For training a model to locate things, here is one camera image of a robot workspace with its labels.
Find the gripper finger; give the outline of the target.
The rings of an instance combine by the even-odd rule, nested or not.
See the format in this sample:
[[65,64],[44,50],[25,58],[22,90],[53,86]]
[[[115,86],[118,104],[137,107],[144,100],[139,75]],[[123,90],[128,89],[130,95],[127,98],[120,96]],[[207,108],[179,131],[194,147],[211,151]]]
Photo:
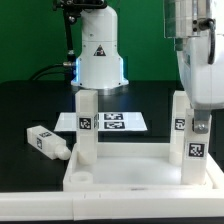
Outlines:
[[193,130],[197,134],[206,134],[209,131],[209,110],[194,110]]

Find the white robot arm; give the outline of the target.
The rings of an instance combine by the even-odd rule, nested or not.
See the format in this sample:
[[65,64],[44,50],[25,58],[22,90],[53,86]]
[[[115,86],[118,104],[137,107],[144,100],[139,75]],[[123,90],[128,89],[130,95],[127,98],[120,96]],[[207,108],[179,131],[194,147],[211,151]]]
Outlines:
[[[224,108],[224,0],[163,0],[164,35],[172,38],[183,88],[194,109],[194,131],[208,131]],[[89,89],[126,85],[117,52],[117,15],[111,7],[81,13],[82,53],[72,81]]]

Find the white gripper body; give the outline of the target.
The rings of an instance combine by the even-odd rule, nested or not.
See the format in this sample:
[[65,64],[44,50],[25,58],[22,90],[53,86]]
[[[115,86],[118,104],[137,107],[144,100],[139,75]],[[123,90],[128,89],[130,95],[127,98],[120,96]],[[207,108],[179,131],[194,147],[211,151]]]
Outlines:
[[210,38],[189,38],[177,52],[181,83],[194,109],[224,108],[224,36],[215,39],[215,61],[208,63]]

